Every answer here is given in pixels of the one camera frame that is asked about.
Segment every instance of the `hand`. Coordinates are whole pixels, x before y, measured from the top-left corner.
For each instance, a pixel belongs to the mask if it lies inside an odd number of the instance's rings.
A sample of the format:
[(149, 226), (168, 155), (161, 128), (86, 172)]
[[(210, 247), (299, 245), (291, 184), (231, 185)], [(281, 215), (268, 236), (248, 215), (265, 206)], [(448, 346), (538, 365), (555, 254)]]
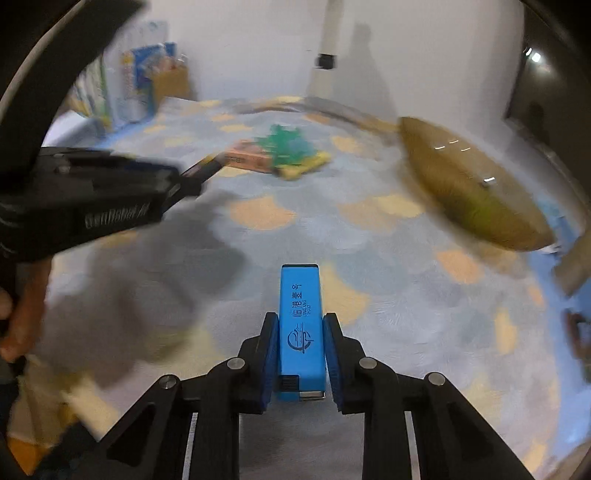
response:
[(7, 362), (14, 362), (27, 353), (41, 335), (50, 273), (51, 258), (31, 264), (27, 283), (16, 308), (10, 295), (0, 288), (0, 319), (9, 319), (7, 335), (0, 340), (0, 356)]

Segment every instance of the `white wall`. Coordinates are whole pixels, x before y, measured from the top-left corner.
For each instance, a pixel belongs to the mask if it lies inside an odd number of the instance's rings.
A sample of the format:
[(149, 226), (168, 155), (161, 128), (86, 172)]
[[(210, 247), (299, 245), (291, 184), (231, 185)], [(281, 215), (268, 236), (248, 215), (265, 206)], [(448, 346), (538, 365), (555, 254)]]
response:
[(304, 93), (326, 0), (151, 0), (190, 59), (199, 99)]
[[(344, 1), (333, 99), (444, 125), (582, 218), (569, 187), (502, 119), (521, 52), (519, 0)], [(199, 99), (306, 94), (327, 0), (151, 2), (146, 16), (169, 22)]]

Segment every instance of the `cardboard box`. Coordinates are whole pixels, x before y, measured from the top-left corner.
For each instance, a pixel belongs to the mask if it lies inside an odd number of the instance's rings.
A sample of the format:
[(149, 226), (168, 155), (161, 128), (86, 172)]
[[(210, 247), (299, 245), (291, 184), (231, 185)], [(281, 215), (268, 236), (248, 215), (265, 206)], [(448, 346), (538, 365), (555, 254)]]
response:
[(189, 69), (184, 66), (167, 72), (159, 72), (152, 77), (152, 101), (157, 110), (165, 97), (191, 99)]

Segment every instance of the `orange box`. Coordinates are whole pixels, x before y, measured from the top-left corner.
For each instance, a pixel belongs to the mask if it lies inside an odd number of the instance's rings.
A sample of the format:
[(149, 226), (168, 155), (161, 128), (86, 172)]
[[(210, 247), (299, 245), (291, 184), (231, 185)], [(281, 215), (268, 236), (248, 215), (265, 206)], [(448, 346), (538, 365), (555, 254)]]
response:
[(226, 150), (226, 158), (228, 159), (226, 164), (228, 167), (261, 173), (272, 172), (271, 156), (250, 140), (240, 140), (230, 150)]

